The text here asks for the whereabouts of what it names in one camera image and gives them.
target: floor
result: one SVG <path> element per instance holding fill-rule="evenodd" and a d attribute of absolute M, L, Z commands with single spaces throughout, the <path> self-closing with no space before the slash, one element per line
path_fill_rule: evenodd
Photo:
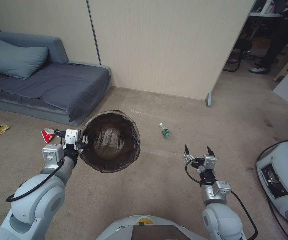
<path fill-rule="evenodd" d="M 248 73 L 249 64 L 221 74 L 210 108 L 202 100 L 112 88 L 88 118 L 105 110 L 123 111 L 139 129 L 140 156 L 114 174 L 95 171 L 80 159 L 46 239 L 95 239 L 113 221 L 135 214 L 167 218 L 209 238 L 201 217 L 201 189 L 184 171 L 184 144 L 195 156 L 207 153 L 209 146 L 219 157 L 216 177 L 229 181 L 243 201 L 258 227 L 257 239 L 284 239 L 259 184 L 255 160 L 267 146 L 288 139 L 288 103 L 272 92 L 277 85 L 273 76 Z M 171 139 L 163 138 L 161 122 Z M 0 224 L 10 208 L 6 197 L 43 167 L 41 130 L 69 128 L 0 110 L 2 123 L 10 129 L 0 136 Z M 198 178 L 193 169 L 190 173 Z M 228 196 L 228 205 L 250 237 L 253 228 L 234 196 Z M 288 232 L 287 223 L 282 224 Z"/>

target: black cable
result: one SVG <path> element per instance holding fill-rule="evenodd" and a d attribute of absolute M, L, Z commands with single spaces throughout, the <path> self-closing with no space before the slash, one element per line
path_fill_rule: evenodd
<path fill-rule="evenodd" d="M 202 184 L 202 185 L 212 185 L 211 183 L 203 183 L 203 182 L 200 182 L 200 181 L 197 181 L 195 178 L 193 178 L 187 171 L 187 166 L 190 164 L 190 162 L 193 162 L 195 159 L 192 159 L 192 160 L 189 160 L 186 165 L 185 165 L 185 172 L 186 174 L 194 181 L 194 182 L 197 182 L 199 184 Z"/>
<path fill-rule="evenodd" d="M 64 164 L 64 158 L 63 158 L 62 162 L 60 163 L 60 165 L 59 165 L 50 175 L 48 175 L 47 178 L 45 178 L 41 183 L 39 183 L 39 184 L 36 185 L 34 188 L 32 188 L 32 189 L 29 190 L 28 192 L 26 192 L 26 193 L 24 193 L 24 194 L 22 194 L 22 195 L 20 195 L 20 196 L 18 196 L 18 197 L 13 198 L 13 197 L 14 197 L 14 194 L 12 194 L 11 196 L 9 196 L 9 197 L 6 199 L 6 201 L 7 201 L 7 202 L 14 202 L 14 201 L 16 201 L 16 200 L 19 200 L 19 199 L 21 199 L 21 198 L 29 195 L 29 194 L 32 193 L 32 192 L 34 192 L 36 189 L 38 189 L 40 186 L 42 186 L 44 183 L 46 183 L 47 180 L 49 180 L 49 179 L 63 166 L 63 164 Z"/>
<path fill-rule="evenodd" d="M 288 142 L 288 140 L 284 140 L 284 141 L 280 141 L 280 142 L 278 142 L 278 143 L 274 143 L 273 145 L 265 148 L 265 149 L 261 152 L 261 154 L 258 156 L 256 162 L 258 162 L 258 161 L 260 160 L 260 158 L 261 158 L 261 156 L 263 155 L 263 153 L 266 152 L 268 149 L 270 149 L 270 148 L 272 148 L 272 147 L 274 147 L 274 146 L 276 146 L 276 145 L 278 145 L 278 144 L 280 144 L 280 143 L 283 143 L 283 142 Z M 279 222 L 279 220 L 278 220 L 277 217 L 276 217 L 276 214 L 275 214 L 275 212 L 274 212 L 274 210 L 273 210 L 273 208 L 272 208 L 272 205 L 271 205 L 271 200 L 270 200 L 270 198 L 268 197 L 268 195 L 267 195 L 267 193 L 266 193 L 265 191 L 264 191 L 264 193 L 265 193 L 265 195 L 266 195 L 267 203 L 268 203 L 268 205 L 269 205 L 269 207 L 270 207 L 270 210 L 271 210 L 271 212 L 272 212 L 275 220 L 277 221 L 277 224 L 279 225 L 279 227 L 281 228 L 281 230 L 283 231 L 283 233 L 285 234 L 285 236 L 288 238 L 288 234 L 286 233 L 286 231 L 284 230 L 284 228 L 282 227 L 281 223 Z"/>
<path fill-rule="evenodd" d="M 268 149 L 270 149 L 271 147 L 274 147 L 274 146 L 276 146 L 276 145 L 278 145 L 278 144 L 280 144 L 280 143 L 283 143 L 283 142 L 288 142 L 288 140 L 284 140 L 284 141 L 281 141 L 281 142 L 278 142 L 278 143 L 274 143 L 273 145 L 265 148 L 265 149 L 261 152 L 261 154 L 258 156 L 256 162 L 258 162 L 258 161 L 260 160 L 260 158 L 261 158 L 261 156 L 263 155 L 263 153 L 266 152 Z"/>
<path fill-rule="evenodd" d="M 276 214 L 275 214 L 275 212 L 274 212 L 274 210 L 273 210 L 273 208 L 272 208 L 271 200 L 269 199 L 269 197 L 268 197 L 267 195 L 266 195 L 266 198 L 267 198 L 267 203 L 268 203 L 268 205 L 269 205 L 269 207 L 270 207 L 270 210 L 271 210 L 271 212 L 272 212 L 275 220 L 277 221 L 277 224 L 280 226 L 281 230 L 283 231 L 283 233 L 285 234 L 285 236 L 288 238 L 288 234 L 286 233 L 286 231 L 285 231 L 284 228 L 282 227 L 281 223 L 278 221 L 277 216 L 276 216 Z"/>
<path fill-rule="evenodd" d="M 249 214 L 248 211 L 246 210 L 246 208 L 245 208 L 244 204 L 242 203 L 242 201 L 240 200 L 240 198 L 236 195 L 235 192 L 231 191 L 231 193 L 236 197 L 236 199 L 237 199 L 237 200 L 239 201 L 239 203 L 241 204 L 242 208 L 244 209 L 244 212 L 246 213 L 248 219 L 250 220 L 250 222 L 251 222 L 251 224 L 252 224 L 252 226 L 253 226 L 253 228 L 254 228 L 254 231 L 255 231 L 254 234 L 253 234 L 250 238 L 247 239 L 247 240 L 253 240 L 253 239 L 255 239 L 255 238 L 257 237 L 257 234 L 258 234 L 256 225 L 255 225 L 255 223 L 253 222 L 250 214 Z"/>

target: desk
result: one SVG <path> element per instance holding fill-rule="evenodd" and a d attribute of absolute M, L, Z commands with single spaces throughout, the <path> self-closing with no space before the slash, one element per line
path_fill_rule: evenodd
<path fill-rule="evenodd" d="M 257 31 L 257 29 L 259 28 L 259 26 L 261 25 L 261 23 L 262 23 L 262 21 L 263 21 L 263 19 L 265 18 L 265 17 L 274 17 L 274 18 L 280 18 L 280 17 L 283 17 L 284 15 L 282 15 L 282 14 L 278 14 L 278 13 L 250 13 L 250 15 L 249 16 L 251 16 L 251 17 L 258 17 L 259 19 L 258 19 L 258 21 L 257 21 L 257 23 L 256 23 L 256 27 L 254 28 L 254 30 L 253 30 L 253 32 L 252 32 L 252 34 L 251 34 L 251 36 L 250 36 L 250 41 L 252 41 L 252 39 L 254 38 L 254 35 L 255 35 L 255 33 L 256 33 L 256 31 Z"/>

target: beige wall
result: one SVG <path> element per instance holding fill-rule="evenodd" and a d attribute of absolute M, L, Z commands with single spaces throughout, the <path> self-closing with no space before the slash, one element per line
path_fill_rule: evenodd
<path fill-rule="evenodd" d="M 0 29 L 59 37 L 70 61 L 99 63 L 85 0 L 0 0 Z"/>
<path fill-rule="evenodd" d="M 115 86 L 205 99 L 254 0 L 89 0 Z"/>

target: black garbage bag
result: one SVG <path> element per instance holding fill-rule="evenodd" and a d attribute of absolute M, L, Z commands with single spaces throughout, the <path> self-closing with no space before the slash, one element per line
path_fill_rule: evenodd
<path fill-rule="evenodd" d="M 80 157 L 102 173 L 120 171 L 140 154 L 140 134 L 135 122 L 122 111 L 101 112 L 83 127 L 81 136 L 89 142 Z"/>

